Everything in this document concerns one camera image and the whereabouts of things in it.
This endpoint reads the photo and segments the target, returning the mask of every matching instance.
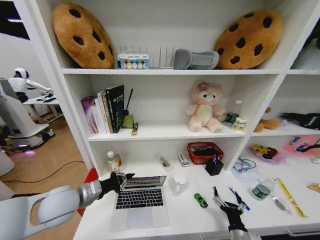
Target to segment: pink teddy bear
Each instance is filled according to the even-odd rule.
[[[223,88],[221,85],[210,85],[208,82],[196,81],[191,89],[192,103],[185,113],[192,115],[190,120],[190,130],[201,131],[202,127],[207,127],[212,133],[220,133],[222,124],[214,118],[221,116],[226,109],[216,104],[222,98]]]

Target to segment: pen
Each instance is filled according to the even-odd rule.
[[[230,191],[236,196],[236,191],[232,188],[232,187],[230,187],[229,186],[229,189],[230,189]],[[242,201],[243,202],[243,204],[245,205],[245,209],[247,209],[248,211],[250,211],[250,207],[244,202],[244,201]]]

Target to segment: wooden floor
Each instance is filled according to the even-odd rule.
[[[1,181],[23,180],[36,181],[55,172],[62,165],[72,161],[83,161],[69,127],[63,117],[50,124],[55,136],[43,146],[25,153],[16,153],[10,158],[16,166]],[[84,163],[76,162],[62,168],[52,177],[36,183],[5,183],[16,194],[44,193],[54,188],[71,185],[76,188],[82,184],[88,174]],[[42,231],[28,237],[28,240],[71,240],[80,222],[80,215],[75,212],[73,218],[55,228]]]

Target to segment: desk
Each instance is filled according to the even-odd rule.
[[[53,95],[52,97],[46,97],[46,98],[45,98],[45,96],[38,96],[38,97],[30,98],[30,99],[28,99],[27,101],[25,101],[22,104],[30,105],[30,108],[31,108],[33,114],[38,119],[40,124],[42,124],[42,119],[41,119],[37,109],[35,108],[35,104],[47,105],[51,109],[51,111],[52,111],[52,113],[54,115],[53,119],[51,119],[50,121],[46,122],[46,124],[49,124],[49,123],[53,122],[54,120],[56,120],[56,119],[58,119],[58,118],[63,116],[63,114],[57,113],[56,108],[54,106],[54,105],[59,105],[57,99],[55,99],[53,101],[50,101],[50,102],[44,102],[45,100],[48,100],[50,98],[56,98],[56,95]]]
[[[287,162],[282,165],[270,165],[256,160],[259,171],[266,176],[279,177],[290,190],[296,202],[309,218],[298,216],[280,188],[276,194],[292,211],[289,215],[278,209],[271,197],[263,201],[255,200],[251,190],[256,183],[241,183],[230,171],[222,170],[217,176],[209,176],[204,165],[193,165],[182,168],[175,152],[163,154],[174,166],[174,170],[166,173],[153,156],[121,154],[120,170],[125,173],[136,173],[136,177],[167,175],[163,185],[164,197],[169,216],[169,226],[110,231],[110,220],[114,208],[116,193],[111,191],[102,199],[88,206],[79,223],[74,240],[111,240],[111,239],[165,239],[165,240],[212,240],[229,239],[228,219],[226,214],[213,201],[213,186],[217,187],[223,201],[236,203],[235,196],[228,189],[233,187],[251,208],[245,210],[241,219],[246,228],[256,234],[286,234],[287,229],[297,233],[320,229],[320,194],[306,188],[312,182],[319,182],[320,165],[313,164],[301,155],[286,155]],[[170,187],[173,174],[183,173],[188,180],[188,188],[180,196],[174,196]],[[199,193],[207,201],[208,207],[201,208],[194,199]]]

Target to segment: red basket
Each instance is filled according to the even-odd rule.
[[[212,149],[218,151],[220,153],[220,155],[219,155],[220,161],[224,157],[224,152],[213,142],[202,142],[202,141],[191,142],[188,144],[187,150],[188,150],[189,157],[190,157],[191,161],[193,162],[193,164],[206,164],[208,159],[212,159],[212,158],[216,157],[216,155],[198,156],[198,155],[195,155],[194,152],[191,150],[191,149],[193,149],[196,151],[196,150],[200,150],[200,149],[204,149],[204,148],[212,148]]]

